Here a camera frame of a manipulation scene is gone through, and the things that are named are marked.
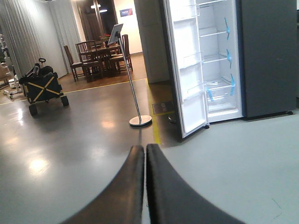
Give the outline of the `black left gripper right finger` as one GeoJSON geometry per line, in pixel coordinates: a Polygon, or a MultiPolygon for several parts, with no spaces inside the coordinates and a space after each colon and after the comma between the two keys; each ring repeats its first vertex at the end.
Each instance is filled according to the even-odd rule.
{"type": "Polygon", "coordinates": [[[241,224],[198,194],[173,168],[158,144],[146,147],[146,189],[152,224],[241,224]]]}

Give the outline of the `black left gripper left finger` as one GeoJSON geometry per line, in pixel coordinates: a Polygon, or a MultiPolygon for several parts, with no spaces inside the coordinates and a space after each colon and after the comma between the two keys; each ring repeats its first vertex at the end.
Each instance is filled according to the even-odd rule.
{"type": "Polygon", "coordinates": [[[122,167],[88,205],[64,224],[140,224],[144,193],[144,149],[131,150],[122,167]]]}

